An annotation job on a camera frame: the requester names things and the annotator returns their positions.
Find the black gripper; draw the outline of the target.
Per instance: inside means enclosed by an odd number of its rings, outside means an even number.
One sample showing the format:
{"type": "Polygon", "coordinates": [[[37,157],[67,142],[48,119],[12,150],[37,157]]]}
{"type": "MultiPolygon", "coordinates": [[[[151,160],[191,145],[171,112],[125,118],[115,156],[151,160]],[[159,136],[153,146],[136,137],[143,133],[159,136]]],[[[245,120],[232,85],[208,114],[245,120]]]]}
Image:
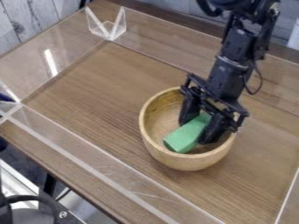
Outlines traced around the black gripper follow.
{"type": "Polygon", "coordinates": [[[217,55],[207,79],[195,73],[187,74],[180,86],[183,103],[179,124],[184,125],[200,111],[205,112],[200,114],[205,124],[197,140],[200,144],[217,142],[228,130],[236,132],[248,117],[239,97],[248,88],[253,69],[251,59],[235,60],[217,55]]]}

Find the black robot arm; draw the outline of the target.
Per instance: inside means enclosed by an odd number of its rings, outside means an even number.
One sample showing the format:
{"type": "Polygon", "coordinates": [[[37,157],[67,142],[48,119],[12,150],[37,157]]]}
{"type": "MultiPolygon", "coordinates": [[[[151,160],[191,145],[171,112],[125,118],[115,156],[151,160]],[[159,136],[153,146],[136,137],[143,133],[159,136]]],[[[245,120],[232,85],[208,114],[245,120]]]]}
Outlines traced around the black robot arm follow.
{"type": "Polygon", "coordinates": [[[225,132],[237,131],[248,117],[239,97],[243,93],[257,93],[248,87],[248,80],[259,72],[257,62],[268,51],[280,0],[196,0],[196,3],[211,17],[228,12],[221,48],[209,76],[203,79],[188,73],[180,87],[184,100],[179,124],[184,125],[200,112],[205,112],[209,121],[196,141],[211,144],[225,132]]]}

